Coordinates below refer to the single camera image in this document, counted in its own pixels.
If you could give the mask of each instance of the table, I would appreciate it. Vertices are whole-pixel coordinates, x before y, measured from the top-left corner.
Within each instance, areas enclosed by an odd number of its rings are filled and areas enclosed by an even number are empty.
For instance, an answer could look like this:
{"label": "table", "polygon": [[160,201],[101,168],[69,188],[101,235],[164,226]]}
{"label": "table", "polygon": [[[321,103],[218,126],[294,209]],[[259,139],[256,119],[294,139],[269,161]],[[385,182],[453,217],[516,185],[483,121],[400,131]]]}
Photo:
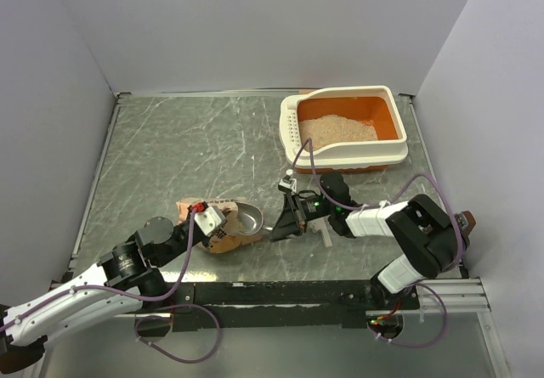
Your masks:
{"label": "table", "polygon": [[[277,183],[288,168],[278,134],[280,103],[292,93],[121,95],[79,244],[76,274],[149,218],[176,222],[175,202],[184,197],[246,197],[273,225],[283,204]],[[358,202],[390,198],[414,173],[430,171],[411,100],[397,96],[395,101],[409,155],[384,171],[346,175]],[[309,175],[297,178],[300,189],[315,188]],[[405,198],[418,193],[438,200],[424,179],[412,184]],[[369,279],[401,253],[391,238],[349,240],[332,231],[331,238],[330,248],[311,233],[277,243],[259,241],[221,255],[195,248],[184,281]],[[161,269],[166,281],[178,277],[183,260],[181,256]],[[441,275],[459,276],[458,269]]]}

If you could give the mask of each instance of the white wall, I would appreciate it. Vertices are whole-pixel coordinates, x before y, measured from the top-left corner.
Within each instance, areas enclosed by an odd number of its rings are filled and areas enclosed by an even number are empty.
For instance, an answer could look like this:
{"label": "white wall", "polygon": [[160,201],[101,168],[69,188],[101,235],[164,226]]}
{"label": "white wall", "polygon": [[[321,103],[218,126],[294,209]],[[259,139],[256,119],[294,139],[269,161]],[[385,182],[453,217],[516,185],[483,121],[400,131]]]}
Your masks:
{"label": "white wall", "polygon": [[515,376],[544,374],[544,0],[469,0],[416,96]]}
{"label": "white wall", "polygon": [[0,0],[0,302],[66,269],[113,96],[60,0]]}
{"label": "white wall", "polygon": [[467,0],[63,0],[114,91],[416,93]]}

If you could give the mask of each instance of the gray floor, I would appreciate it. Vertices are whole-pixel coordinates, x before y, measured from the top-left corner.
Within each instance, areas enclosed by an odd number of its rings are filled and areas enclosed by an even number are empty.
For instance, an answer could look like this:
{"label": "gray floor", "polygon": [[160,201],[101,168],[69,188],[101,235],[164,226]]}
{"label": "gray floor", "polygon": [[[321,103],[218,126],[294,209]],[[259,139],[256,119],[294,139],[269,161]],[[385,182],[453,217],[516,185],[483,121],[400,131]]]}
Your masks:
{"label": "gray floor", "polygon": [[[405,318],[400,340],[436,336],[442,316]],[[437,345],[425,349],[374,341],[368,330],[337,326],[227,329],[218,352],[202,364],[178,364],[134,341],[132,319],[112,319],[59,343],[46,363],[46,377],[145,378],[485,378],[493,369],[476,314],[454,314]],[[185,358],[203,355],[214,330],[170,333],[161,344]]]}
{"label": "gray floor", "polygon": [[[123,96],[93,199],[76,271],[81,273],[151,217],[176,220],[184,197],[246,197],[274,224],[282,206],[277,183],[288,165],[278,136],[282,94]],[[406,160],[382,172],[347,175],[358,202],[394,195],[414,173],[429,171],[410,100],[397,97],[408,135]],[[312,187],[298,175],[299,188]],[[417,180],[405,194],[436,194]],[[348,240],[331,232],[279,243],[261,241],[223,255],[194,249],[185,281],[369,279],[400,253],[393,239]],[[162,269],[175,280],[184,257]],[[443,277],[459,277],[457,270]]]}

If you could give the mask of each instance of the scoop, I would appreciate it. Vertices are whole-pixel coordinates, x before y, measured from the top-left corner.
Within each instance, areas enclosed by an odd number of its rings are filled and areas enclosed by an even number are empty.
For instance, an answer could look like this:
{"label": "scoop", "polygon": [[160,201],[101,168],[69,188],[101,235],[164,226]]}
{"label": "scoop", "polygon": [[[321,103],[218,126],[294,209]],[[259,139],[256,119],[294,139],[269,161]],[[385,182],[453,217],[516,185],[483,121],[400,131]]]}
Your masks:
{"label": "scoop", "polygon": [[267,230],[263,228],[264,216],[261,210],[246,202],[236,201],[235,203],[238,206],[237,219],[241,223],[238,234],[250,236]]}

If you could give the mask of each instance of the brown bag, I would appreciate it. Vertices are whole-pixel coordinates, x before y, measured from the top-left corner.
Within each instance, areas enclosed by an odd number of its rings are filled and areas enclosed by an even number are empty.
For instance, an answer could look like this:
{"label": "brown bag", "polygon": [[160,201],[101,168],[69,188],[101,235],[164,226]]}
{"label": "brown bag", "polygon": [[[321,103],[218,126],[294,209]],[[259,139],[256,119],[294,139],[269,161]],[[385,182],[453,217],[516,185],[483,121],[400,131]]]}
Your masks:
{"label": "brown bag", "polygon": [[[205,247],[203,244],[198,244],[202,249],[210,253],[224,253],[236,249],[238,246],[252,244],[263,238],[262,235],[239,235],[241,223],[238,221],[238,206],[235,201],[243,201],[243,198],[230,199],[230,200],[206,200],[209,206],[217,206],[222,212],[229,210],[227,215],[227,223],[221,227],[210,239],[210,245]],[[183,198],[178,201],[176,205],[179,210],[179,221],[183,222],[189,214],[189,206],[202,201],[202,198]]]}

